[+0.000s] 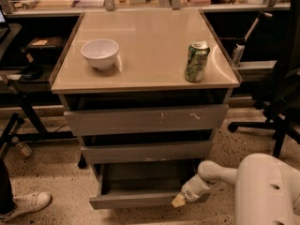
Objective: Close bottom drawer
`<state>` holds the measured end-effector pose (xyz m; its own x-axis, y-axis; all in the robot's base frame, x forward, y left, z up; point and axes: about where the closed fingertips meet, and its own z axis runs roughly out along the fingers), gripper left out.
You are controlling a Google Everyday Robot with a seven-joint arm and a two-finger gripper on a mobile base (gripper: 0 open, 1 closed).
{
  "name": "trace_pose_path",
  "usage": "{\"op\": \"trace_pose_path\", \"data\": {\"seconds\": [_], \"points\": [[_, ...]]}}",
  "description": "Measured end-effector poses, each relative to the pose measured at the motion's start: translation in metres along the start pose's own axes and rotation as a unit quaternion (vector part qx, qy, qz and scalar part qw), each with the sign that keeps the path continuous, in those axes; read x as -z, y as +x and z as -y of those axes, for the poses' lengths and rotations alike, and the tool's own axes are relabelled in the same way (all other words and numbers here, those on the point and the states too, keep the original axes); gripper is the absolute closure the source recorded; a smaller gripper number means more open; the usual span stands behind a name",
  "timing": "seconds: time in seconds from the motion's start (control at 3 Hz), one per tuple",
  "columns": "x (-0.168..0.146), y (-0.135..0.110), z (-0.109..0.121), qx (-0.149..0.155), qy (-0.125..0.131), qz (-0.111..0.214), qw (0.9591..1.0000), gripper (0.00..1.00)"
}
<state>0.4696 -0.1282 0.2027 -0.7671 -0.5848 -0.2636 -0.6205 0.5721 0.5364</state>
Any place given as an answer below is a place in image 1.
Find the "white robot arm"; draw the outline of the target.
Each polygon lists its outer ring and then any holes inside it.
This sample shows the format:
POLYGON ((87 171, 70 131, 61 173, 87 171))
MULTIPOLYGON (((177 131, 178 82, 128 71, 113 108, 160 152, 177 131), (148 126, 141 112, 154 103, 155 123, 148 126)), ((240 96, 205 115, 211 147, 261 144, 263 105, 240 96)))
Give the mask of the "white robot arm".
POLYGON ((266 154, 249 155, 236 169, 210 160, 201 162, 172 206, 194 203, 221 183, 234 187, 235 225, 296 225, 300 171, 266 154))

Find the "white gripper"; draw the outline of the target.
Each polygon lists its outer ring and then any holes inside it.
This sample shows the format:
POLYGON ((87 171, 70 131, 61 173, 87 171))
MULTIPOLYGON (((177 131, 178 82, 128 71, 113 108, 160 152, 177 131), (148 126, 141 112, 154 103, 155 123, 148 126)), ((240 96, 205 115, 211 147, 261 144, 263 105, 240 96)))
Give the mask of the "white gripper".
POLYGON ((196 174, 182 186, 181 193, 172 200, 172 206, 178 208, 186 203, 195 203, 202 196, 209 195, 218 185, 219 182, 208 182, 196 174))

